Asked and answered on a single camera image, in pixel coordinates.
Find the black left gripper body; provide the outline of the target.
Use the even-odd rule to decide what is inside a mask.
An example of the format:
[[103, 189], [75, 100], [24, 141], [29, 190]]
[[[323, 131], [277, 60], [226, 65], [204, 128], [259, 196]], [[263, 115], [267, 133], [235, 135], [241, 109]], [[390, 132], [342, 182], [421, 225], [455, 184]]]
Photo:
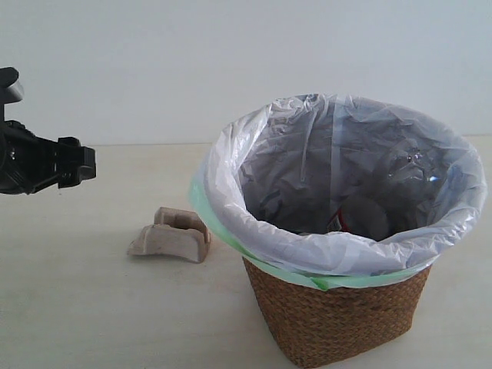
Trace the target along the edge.
[[1, 193], [34, 194], [58, 183], [56, 143], [22, 123], [1, 123]]

